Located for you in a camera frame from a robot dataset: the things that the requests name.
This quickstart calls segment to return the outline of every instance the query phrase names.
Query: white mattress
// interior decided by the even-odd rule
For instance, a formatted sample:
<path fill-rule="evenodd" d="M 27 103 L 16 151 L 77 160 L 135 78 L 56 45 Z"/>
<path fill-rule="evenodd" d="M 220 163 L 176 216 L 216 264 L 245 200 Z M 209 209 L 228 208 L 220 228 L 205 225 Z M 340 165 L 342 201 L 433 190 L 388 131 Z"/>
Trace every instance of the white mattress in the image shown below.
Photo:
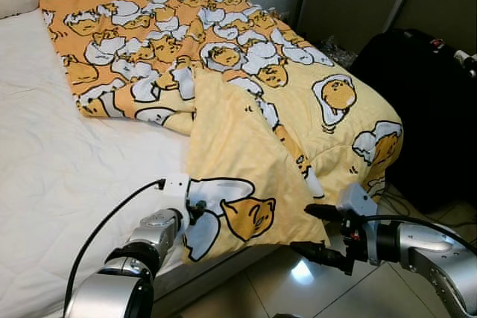
<path fill-rule="evenodd" d="M 72 262 L 115 204 L 185 170 L 188 139 L 157 125 L 82 118 L 39 10 L 0 20 L 0 316 L 42 317 L 61 305 Z M 143 216 L 150 189 L 96 238 L 77 283 Z M 180 264 L 180 243 L 162 272 Z"/>

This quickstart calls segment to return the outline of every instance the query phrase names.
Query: wire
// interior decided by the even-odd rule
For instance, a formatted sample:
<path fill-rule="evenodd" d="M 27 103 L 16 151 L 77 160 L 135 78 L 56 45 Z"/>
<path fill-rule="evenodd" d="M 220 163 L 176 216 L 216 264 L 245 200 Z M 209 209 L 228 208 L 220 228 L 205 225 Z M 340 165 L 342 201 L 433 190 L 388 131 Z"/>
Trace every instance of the wire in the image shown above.
<path fill-rule="evenodd" d="M 113 215 L 118 212 L 119 210 L 122 209 L 124 205 L 129 203 L 135 196 L 146 190 L 147 188 L 150 188 L 151 186 L 154 186 L 158 184 L 159 188 L 164 187 L 165 180 L 164 179 L 159 179 L 159 180 L 154 180 L 153 182 L 150 182 L 149 184 L 146 184 L 142 186 L 141 188 L 137 189 L 134 191 L 129 197 L 126 199 L 122 200 L 92 231 L 92 233 L 89 235 L 89 237 L 86 239 L 84 242 L 83 246 L 80 249 L 80 252 L 76 256 L 75 262 L 73 263 L 72 270 L 69 272 L 69 277 L 68 277 L 68 284 L 66 285 L 66 294 L 65 294 L 65 303 L 63 306 L 63 317 L 66 315 L 66 309 L 68 308 L 69 301 L 72 298 L 72 292 L 73 292 L 73 284 L 75 283 L 75 276 L 76 272 L 78 271 L 78 267 L 80 266 L 81 259 L 84 256 L 84 253 L 88 249 L 88 246 L 92 243 L 96 235 L 101 231 L 104 225 L 109 221 Z"/>
<path fill-rule="evenodd" d="M 461 238 L 459 235 L 456 235 L 454 232 L 451 232 L 447 229 L 444 229 L 443 227 L 440 227 L 438 225 L 434 225 L 433 223 L 429 223 L 425 220 L 422 219 L 417 219 L 415 217 L 406 217 L 402 215 L 371 215 L 371 216 L 361 216 L 359 217 L 361 220 L 364 222 L 368 221 L 383 221 L 383 220 L 396 220 L 396 221 L 404 221 L 408 223 L 416 223 L 418 225 L 422 226 L 427 226 L 430 229 L 433 229 L 435 231 L 439 231 L 450 238 L 454 239 L 458 243 L 460 243 L 462 246 L 464 246 L 466 249 L 468 249 L 470 252 L 472 252 L 474 255 L 477 256 L 477 249 L 469 244 L 467 241 L 465 241 L 463 238 Z"/>
<path fill-rule="evenodd" d="M 405 200 L 405 198 L 403 196 L 400 196 L 400 195 L 396 195 L 396 194 L 392 194 L 392 193 L 389 193 L 387 191 L 385 191 L 382 195 L 381 195 L 381 198 L 382 198 L 382 201 L 386 204 L 388 204 L 390 207 L 391 207 L 391 210 L 393 210 L 396 214 L 398 215 L 404 215 L 404 216 L 410 216 L 411 215 L 411 211 L 409 210 L 409 208 L 401 201 L 401 200 Z M 402 206 L 404 209 L 405 209 L 405 212 L 401 212 L 393 203 L 392 201 L 394 201 L 395 203 L 399 203 L 400 206 Z M 468 225 L 477 225 L 477 222 L 476 221 L 471 221 L 471 220 L 468 220 L 468 221 L 463 221 L 461 223 L 445 223 L 441 220 L 438 220 L 438 219 L 434 219 L 433 217 L 430 217 L 426 214 L 423 214 L 423 213 L 420 213 L 422 216 L 424 216 L 426 219 L 432 221 L 433 223 L 438 223 L 440 225 L 444 225 L 444 226 L 447 226 L 447 227 L 450 227 L 452 229 L 457 229 L 458 227 L 462 227 L 462 226 L 468 226 Z"/>

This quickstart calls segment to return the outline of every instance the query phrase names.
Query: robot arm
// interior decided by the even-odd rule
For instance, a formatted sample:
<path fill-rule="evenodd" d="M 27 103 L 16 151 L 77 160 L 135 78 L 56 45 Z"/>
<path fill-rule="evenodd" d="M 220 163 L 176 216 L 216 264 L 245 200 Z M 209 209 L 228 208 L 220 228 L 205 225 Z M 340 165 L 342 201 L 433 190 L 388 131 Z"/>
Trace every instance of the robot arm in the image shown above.
<path fill-rule="evenodd" d="M 144 217 L 123 247 L 114 249 L 104 266 L 75 291 L 65 318 L 150 317 L 153 283 L 178 232 L 189 225 L 186 198 L 189 177 L 169 176 L 160 205 L 166 208 Z"/>
<path fill-rule="evenodd" d="M 477 317 L 477 256 L 462 244 L 429 227 L 391 221 L 363 221 L 377 213 L 376 203 L 358 184 L 350 185 L 336 207 L 312 204 L 309 214 L 324 220 L 341 220 L 346 256 L 312 242 L 291 243 L 291 248 L 319 264 L 353 273 L 355 260 L 379 266 L 381 260 L 426 278 L 435 288 L 451 317 Z"/>

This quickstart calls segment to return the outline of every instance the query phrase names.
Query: blanket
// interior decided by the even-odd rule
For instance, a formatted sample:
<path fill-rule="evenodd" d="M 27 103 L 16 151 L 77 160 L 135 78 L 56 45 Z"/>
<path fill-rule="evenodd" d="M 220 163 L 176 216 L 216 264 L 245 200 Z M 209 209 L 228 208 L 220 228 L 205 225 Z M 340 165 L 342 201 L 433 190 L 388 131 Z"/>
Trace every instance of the blanket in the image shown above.
<path fill-rule="evenodd" d="M 190 136 L 184 255 L 323 241 L 303 209 L 359 181 L 371 196 L 402 145 L 372 89 L 248 0 L 40 0 L 76 106 Z"/>

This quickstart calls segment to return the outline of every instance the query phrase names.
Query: black bag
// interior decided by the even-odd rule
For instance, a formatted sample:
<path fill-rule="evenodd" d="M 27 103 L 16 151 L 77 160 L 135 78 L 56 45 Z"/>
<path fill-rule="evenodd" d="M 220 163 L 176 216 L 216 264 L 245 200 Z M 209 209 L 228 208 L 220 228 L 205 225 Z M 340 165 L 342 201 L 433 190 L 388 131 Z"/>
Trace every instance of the black bag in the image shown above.
<path fill-rule="evenodd" d="M 387 178 L 422 212 L 450 200 L 476 204 L 477 79 L 454 53 L 440 39 L 396 29 L 372 38 L 350 69 L 401 117 L 402 152 Z"/>

